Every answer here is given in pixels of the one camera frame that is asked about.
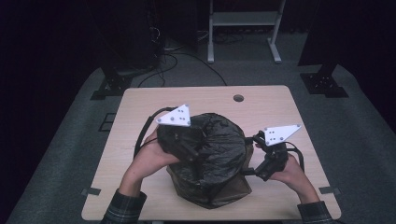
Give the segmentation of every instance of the plaid sleeve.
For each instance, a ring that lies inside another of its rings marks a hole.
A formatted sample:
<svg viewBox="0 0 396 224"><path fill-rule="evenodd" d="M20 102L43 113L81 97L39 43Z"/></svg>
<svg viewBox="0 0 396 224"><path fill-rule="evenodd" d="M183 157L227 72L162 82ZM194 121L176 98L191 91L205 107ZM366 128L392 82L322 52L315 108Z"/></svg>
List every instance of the plaid sleeve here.
<svg viewBox="0 0 396 224"><path fill-rule="evenodd" d="M140 192L138 198L120 194L117 190L108 206L101 224L132 224L137 223L147 195Z"/></svg>
<svg viewBox="0 0 396 224"><path fill-rule="evenodd" d="M306 203L297 205L304 224L331 224L334 223L325 202Z"/></svg>

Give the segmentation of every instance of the table surface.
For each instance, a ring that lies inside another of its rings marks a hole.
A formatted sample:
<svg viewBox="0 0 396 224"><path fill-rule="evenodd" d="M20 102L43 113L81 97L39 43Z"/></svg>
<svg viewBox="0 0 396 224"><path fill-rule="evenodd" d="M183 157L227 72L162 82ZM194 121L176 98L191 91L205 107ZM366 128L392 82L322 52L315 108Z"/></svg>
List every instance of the table surface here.
<svg viewBox="0 0 396 224"><path fill-rule="evenodd" d="M233 97L240 94L243 102ZM329 187L329 182L318 160L308 132L296 104L286 86L233 86L146 88L125 91L102 159L98 165L92 188L100 189L98 196L88 195L82 210L86 220L102 219L111 198L120 185L123 173L131 163L134 145L147 118L167 106L190 106L191 116L217 113L236 123L245 136L252 136L265 127L302 124L292 135L292 142L304 154L305 173L327 204L333 218L341 211L332 193L320 194L319 188ZM148 129L152 133L153 122ZM257 167L264 152L255 148L250 167ZM252 192L245 198L208 210L177 196L170 175L162 168L143 181L142 191L148 195L141 220L270 220L300 219L297 194L285 184L256 176L247 176Z"/></svg>

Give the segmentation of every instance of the black tape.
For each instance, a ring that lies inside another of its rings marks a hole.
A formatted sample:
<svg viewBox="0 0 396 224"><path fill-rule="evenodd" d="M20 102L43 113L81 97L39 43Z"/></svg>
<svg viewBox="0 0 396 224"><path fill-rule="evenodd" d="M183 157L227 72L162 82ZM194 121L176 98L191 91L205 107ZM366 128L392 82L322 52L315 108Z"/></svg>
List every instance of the black tape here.
<svg viewBox="0 0 396 224"><path fill-rule="evenodd" d="M107 113L105 119L103 120L102 124L99 127L98 132L110 132L115 117L116 117L116 113Z"/></svg>
<svg viewBox="0 0 396 224"><path fill-rule="evenodd" d="M91 194L98 196L100 194L100 191L101 191L100 189L94 189L94 188L83 189L81 195L88 196L89 194Z"/></svg>
<svg viewBox="0 0 396 224"><path fill-rule="evenodd" d="M332 187L323 187L323 188L319 188L319 191L321 194L328 194L328 193L333 193L334 195L338 195L341 194L340 189L334 189Z"/></svg>

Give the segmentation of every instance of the black bag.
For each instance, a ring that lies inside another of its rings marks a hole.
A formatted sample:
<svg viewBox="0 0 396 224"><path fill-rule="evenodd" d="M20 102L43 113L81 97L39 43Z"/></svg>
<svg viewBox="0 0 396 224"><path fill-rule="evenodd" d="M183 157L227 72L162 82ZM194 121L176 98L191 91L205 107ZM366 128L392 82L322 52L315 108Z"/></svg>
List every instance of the black bag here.
<svg viewBox="0 0 396 224"><path fill-rule="evenodd" d="M243 131L221 115L191 117L190 127L160 125L158 142L181 162L169 165L177 195L212 209L251 192L242 168L248 168L253 146Z"/></svg>

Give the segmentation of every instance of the white metal stand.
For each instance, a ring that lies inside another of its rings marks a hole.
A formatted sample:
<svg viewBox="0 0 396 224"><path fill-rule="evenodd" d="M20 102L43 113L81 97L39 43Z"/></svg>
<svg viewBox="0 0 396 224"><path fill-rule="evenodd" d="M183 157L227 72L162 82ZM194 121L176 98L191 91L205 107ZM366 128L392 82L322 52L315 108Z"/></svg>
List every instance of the white metal stand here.
<svg viewBox="0 0 396 224"><path fill-rule="evenodd" d="M213 0L210 0L209 11L209 41L207 44L207 61L215 61L213 49L213 27L214 26L246 26L246 25L274 25L272 37L268 38L268 45L273 54L275 63L282 63L277 51L275 41L279 24L282 20L283 9L286 0L281 0L278 11L260 11L260 12L214 12Z"/></svg>

